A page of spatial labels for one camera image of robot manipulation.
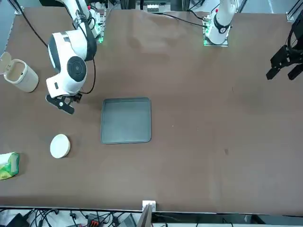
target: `white lid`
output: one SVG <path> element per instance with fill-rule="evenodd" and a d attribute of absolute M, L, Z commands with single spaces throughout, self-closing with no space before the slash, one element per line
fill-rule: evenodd
<path fill-rule="evenodd" d="M 71 144 L 66 135 L 58 134 L 53 138 L 50 148 L 53 157 L 61 158 L 68 154 Z"/>
<path fill-rule="evenodd" d="M 0 57 L 0 74 L 3 74 L 8 70 L 8 65 L 10 62 L 11 55 L 8 52 L 4 52 Z"/>

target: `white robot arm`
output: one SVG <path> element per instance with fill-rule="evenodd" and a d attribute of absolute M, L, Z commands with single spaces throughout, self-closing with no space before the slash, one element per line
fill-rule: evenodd
<path fill-rule="evenodd" d="M 69 114 L 74 113 L 70 104 L 79 102 L 79 90 L 86 80 L 86 61 L 94 58 L 97 51 L 95 37 L 88 24 L 91 13 L 84 0 L 58 0 L 62 2 L 76 30 L 53 33 L 48 52 L 57 75 L 46 80 L 49 95 L 46 100 Z"/>
<path fill-rule="evenodd" d="M 212 12 L 211 25 L 206 37 L 215 45 L 224 43 L 236 13 L 236 0 L 220 0 L 218 12 Z"/>

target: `cable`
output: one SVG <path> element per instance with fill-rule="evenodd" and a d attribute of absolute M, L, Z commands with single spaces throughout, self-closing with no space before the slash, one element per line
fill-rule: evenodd
<path fill-rule="evenodd" d="M 125 214 L 125 212 L 122 212 L 121 214 L 119 214 L 116 218 L 121 217 L 123 214 Z"/>
<path fill-rule="evenodd" d="M 231 224 L 231 225 L 232 225 L 232 227 L 233 227 L 232 222 L 227 222 L 227 221 L 225 220 L 225 218 L 222 218 L 222 222 L 223 222 L 223 223 L 224 223 L 224 222 L 226 222 L 226 223 L 228 223 L 228 224 Z"/>
<path fill-rule="evenodd" d="M 38 35 L 38 33 L 36 32 L 36 30 L 33 28 L 33 26 L 30 24 L 30 22 L 28 21 L 27 17 L 25 16 L 22 8 L 20 7 L 19 3 L 17 2 L 17 0 L 13 0 L 17 7 L 19 8 L 19 10 L 21 11 L 22 13 L 22 16 L 24 17 L 25 21 L 27 22 L 27 24 L 30 26 L 30 28 L 33 30 L 33 32 L 36 34 L 36 36 L 40 39 L 40 41 L 44 44 L 44 46 L 47 47 L 47 44 L 44 42 L 44 40 Z"/>
<path fill-rule="evenodd" d="M 158 217 L 162 217 L 162 218 L 170 218 L 172 220 L 175 220 L 175 221 L 178 221 L 178 222 L 182 222 L 182 220 L 178 219 L 178 218 L 174 218 L 174 217 L 171 217 L 171 216 L 166 216 L 166 215 L 161 215 L 161 214 L 154 214 L 155 216 L 158 216 Z"/>
<path fill-rule="evenodd" d="M 140 10 L 143 10 L 144 0 L 140 0 Z"/>
<path fill-rule="evenodd" d="M 293 35 L 293 29 L 291 28 L 290 29 L 290 32 L 289 32 L 289 35 L 288 35 L 288 38 L 287 38 L 287 47 L 289 49 L 290 52 L 293 52 L 293 53 L 298 53 L 298 54 L 301 54 L 303 53 L 302 50 L 296 50 L 296 49 L 293 49 L 290 42 L 291 42 L 291 39 L 292 39 L 292 35 Z"/>
<path fill-rule="evenodd" d="M 96 211 L 97 213 L 97 218 L 98 218 L 98 226 L 100 225 L 100 219 L 99 219 L 99 214 L 98 214 L 98 211 Z"/>
<path fill-rule="evenodd" d="M 35 214 L 35 224 L 36 224 L 36 227 L 38 227 L 38 225 L 37 225 L 37 213 L 38 213 L 38 211 L 36 211 L 36 214 Z"/>
<path fill-rule="evenodd" d="M 88 40 L 87 36 L 85 35 L 85 33 L 84 33 L 82 27 L 79 26 L 79 28 L 81 29 L 81 31 L 82 31 L 84 37 L 86 38 L 86 41 L 87 41 L 88 44 L 89 44 L 89 40 Z M 84 92 L 84 91 L 82 91 L 82 92 L 80 92 L 81 94 L 86 94 L 86 95 L 87 95 L 87 94 L 91 93 L 92 90 L 93 90 L 94 87 L 95 87 L 95 82 L 96 82 L 96 64 L 95 64 L 95 58 L 94 58 L 94 56 L 93 56 L 93 64 L 94 64 L 94 82 L 93 82 L 93 86 L 91 87 L 91 89 L 90 89 L 89 92 Z"/>
<path fill-rule="evenodd" d="M 93 6 L 92 4 L 89 5 L 92 9 L 98 10 L 97 7 Z"/>
<path fill-rule="evenodd" d="M 210 12 L 212 13 L 212 12 L 214 11 L 214 9 L 217 8 L 219 5 L 220 5 L 220 4 L 216 5 L 216 6 L 212 9 L 212 11 L 210 11 Z"/>
<path fill-rule="evenodd" d="M 44 211 L 39 211 L 40 212 L 40 214 L 42 215 L 42 221 L 45 219 L 46 220 L 46 222 L 47 222 L 47 224 L 48 224 L 48 226 L 49 227 L 52 227 L 52 225 L 51 224 L 49 224 L 49 222 L 48 222 L 48 219 L 47 219 L 47 215 L 46 215 L 46 211 L 44 210 Z"/>
<path fill-rule="evenodd" d="M 203 20 L 203 17 L 199 17 L 194 11 L 192 11 L 191 9 L 188 10 L 188 12 L 192 13 L 195 15 L 196 18 L 198 18 L 199 20 Z"/>
<path fill-rule="evenodd" d="M 88 20 L 87 20 L 87 23 L 90 24 L 91 21 L 94 20 L 94 26 L 91 28 L 91 30 L 94 29 L 95 25 L 96 25 L 96 19 L 94 17 L 90 17 Z"/>
<path fill-rule="evenodd" d="M 48 215 L 49 213 L 51 213 L 52 212 L 52 210 L 49 210 L 49 211 L 47 211 L 45 214 L 46 215 Z M 29 225 L 29 227 L 31 227 L 32 225 L 33 225 L 33 223 L 34 223 L 34 221 L 35 222 L 37 222 L 37 217 L 39 217 L 41 214 L 38 214 L 38 215 L 35 215 L 35 219 L 31 222 L 31 224 Z"/>
<path fill-rule="evenodd" d="M 83 212 L 80 210 L 80 213 L 86 218 L 88 219 L 88 215 L 84 215 Z"/>
<path fill-rule="evenodd" d="M 200 2 L 202 2 L 203 0 L 198 1 L 195 5 L 193 5 L 189 10 L 191 10 L 193 7 L 195 7 L 197 4 L 199 4 Z"/>
<path fill-rule="evenodd" d="M 70 210 L 70 217 L 72 218 L 72 221 L 74 222 L 75 226 L 78 226 L 77 223 L 75 222 L 74 216 L 72 215 L 72 212 Z"/>
<path fill-rule="evenodd" d="M 173 16 L 173 15 L 169 15 L 169 14 L 163 14 L 163 15 L 164 15 L 164 16 L 168 16 L 168 17 L 175 18 L 175 19 L 177 19 L 177 20 L 184 21 L 184 22 L 189 23 L 189 24 L 192 24 L 192 25 L 196 25 L 196 26 L 200 26 L 200 27 L 207 28 L 207 26 L 206 26 L 206 25 L 200 25 L 200 24 L 196 24 L 196 23 L 190 22 L 190 21 L 188 21 L 188 20 L 183 20 L 183 19 L 181 19 L 181 18 L 175 17 L 175 16 Z"/>

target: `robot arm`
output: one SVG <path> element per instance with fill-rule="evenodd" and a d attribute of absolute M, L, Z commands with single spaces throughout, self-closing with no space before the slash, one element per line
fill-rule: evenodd
<path fill-rule="evenodd" d="M 297 39 L 295 46 L 291 44 L 293 34 Z M 288 73 L 290 80 L 295 79 L 303 71 L 303 10 L 292 24 L 287 44 L 275 53 L 270 62 L 271 69 L 266 74 L 267 80 L 273 79 L 282 68 L 293 64 L 296 64 L 296 66 Z"/>
<path fill-rule="evenodd" d="M 76 30 L 53 33 L 50 38 L 48 52 L 58 74 L 46 80 L 49 91 L 46 100 L 73 114 L 74 109 L 70 104 L 81 99 L 79 90 L 87 75 L 85 62 L 94 58 L 97 44 L 88 24 L 91 14 L 85 1 L 59 1 L 66 6 Z M 65 102 L 66 97 L 69 98 L 69 103 Z"/>
<path fill-rule="evenodd" d="M 228 36 L 231 21 L 236 13 L 235 0 L 220 0 L 218 12 L 211 14 L 212 22 L 206 37 L 215 45 L 224 43 Z"/>

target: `gray tray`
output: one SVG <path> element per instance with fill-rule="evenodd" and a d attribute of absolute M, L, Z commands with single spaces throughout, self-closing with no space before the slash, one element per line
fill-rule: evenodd
<path fill-rule="evenodd" d="M 103 101 L 102 143 L 146 143 L 151 140 L 151 137 L 149 98 L 110 98 Z"/>

